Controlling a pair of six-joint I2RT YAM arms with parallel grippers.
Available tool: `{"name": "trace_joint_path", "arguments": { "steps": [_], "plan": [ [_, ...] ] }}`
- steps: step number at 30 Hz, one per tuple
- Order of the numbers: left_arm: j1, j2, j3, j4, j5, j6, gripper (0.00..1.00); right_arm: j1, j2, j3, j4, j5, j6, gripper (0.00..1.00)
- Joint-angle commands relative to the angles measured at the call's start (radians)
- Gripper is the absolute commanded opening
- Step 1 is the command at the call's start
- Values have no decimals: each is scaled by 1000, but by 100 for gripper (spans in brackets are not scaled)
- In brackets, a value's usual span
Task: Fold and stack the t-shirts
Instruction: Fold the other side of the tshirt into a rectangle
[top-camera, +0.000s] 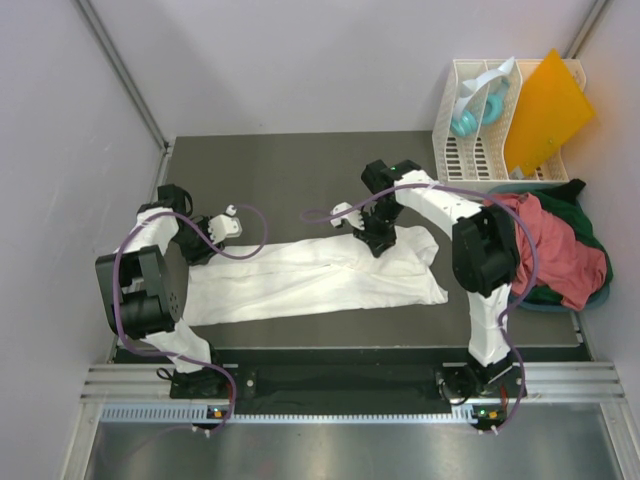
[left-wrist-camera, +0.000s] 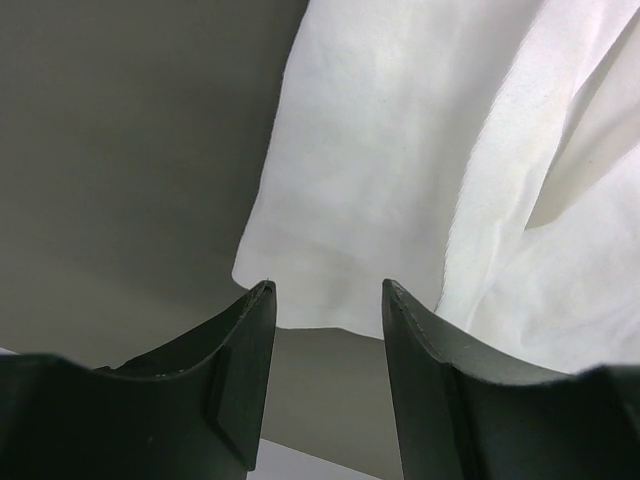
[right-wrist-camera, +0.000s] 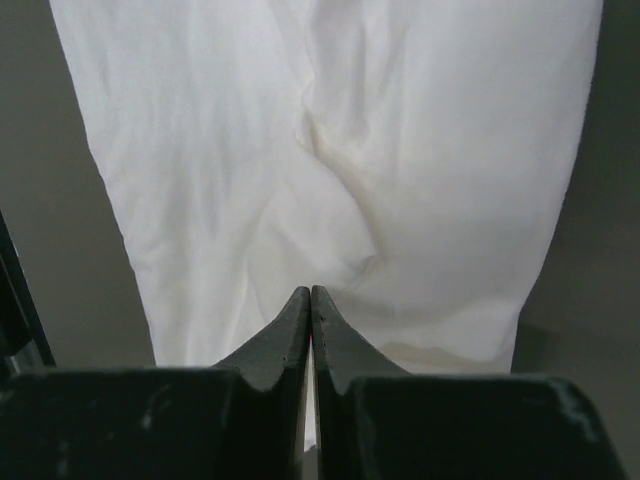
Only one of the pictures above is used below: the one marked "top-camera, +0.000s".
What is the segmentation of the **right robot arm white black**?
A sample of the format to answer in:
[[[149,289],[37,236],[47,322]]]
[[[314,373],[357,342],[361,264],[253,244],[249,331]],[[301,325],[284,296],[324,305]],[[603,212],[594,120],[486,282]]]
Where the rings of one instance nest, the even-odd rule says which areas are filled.
[[[410,208],[451,239],[452,270],[467,292],[471,320],[467,384],[462,394],[487,396],[511,369],[511,347],[504,339],[508,297],[520,263],[514,220],[496,204],[482,206],[456,193],[435,188],[415,162],[394,166],[369,163],[361,180],[376,196],[370,208],[355,215],[353,235],[372,255],[382,256],[396,244],[396,220]]]

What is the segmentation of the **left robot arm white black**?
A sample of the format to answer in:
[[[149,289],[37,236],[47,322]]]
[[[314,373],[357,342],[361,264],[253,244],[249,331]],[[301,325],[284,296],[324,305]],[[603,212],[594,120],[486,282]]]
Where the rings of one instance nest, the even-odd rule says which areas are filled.
[[[215,251],[176,216],[189,218],[191,195],[179,186],[157,188],[157,200],[142,205],[136,216],[141,231],[123,249],[118,284],[113,284],[117,253],[95,262],[97,280],[110,329],[129,342],[145,343],[168,355],[174,371],[156,374],[171,382],[175,399],[213,399],[232,394],[225,370],[216,366],[219,355],[209,341],[199,337],[182,319],[180,295],[185,287],[172,280],[165,254],[179,248],[189,266],[202,265]]]

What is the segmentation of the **white printed t shirt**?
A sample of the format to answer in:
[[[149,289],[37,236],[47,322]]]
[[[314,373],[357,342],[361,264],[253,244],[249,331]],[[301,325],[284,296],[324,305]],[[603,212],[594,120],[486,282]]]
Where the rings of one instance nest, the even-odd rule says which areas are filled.
[[[351,235],[232,246],[189,270],[183,318],[191,326],[343,310],[440,305],[448,293],[430,267],[439,246],[422,226],[399,227],[375,258]]]

